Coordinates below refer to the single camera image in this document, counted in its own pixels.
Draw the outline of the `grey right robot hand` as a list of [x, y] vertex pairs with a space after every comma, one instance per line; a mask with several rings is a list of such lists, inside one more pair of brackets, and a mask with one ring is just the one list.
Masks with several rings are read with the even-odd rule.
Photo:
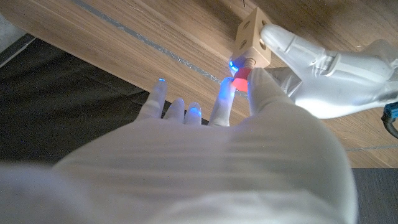
[[231, 79], [211, 118], [156, 83], [137, 119], [53, 167], [1, 167], [2, 223], [356, 223], [348, 158], [272, 75], [248, 77], [250, 116], [229, 125]]

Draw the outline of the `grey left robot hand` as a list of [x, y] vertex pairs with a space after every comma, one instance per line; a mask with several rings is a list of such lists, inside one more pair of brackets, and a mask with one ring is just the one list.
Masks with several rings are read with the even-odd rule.
[[376, 40], [360, 52], [338, 52], [274, 24], [256, 35], [255, 43], [286, 66], [267, 68], [254, 54], [255, 67], [270, 73], [297, 106], [317, 118], [337, 118], [397, 101], [397, 47], [386, 40]]

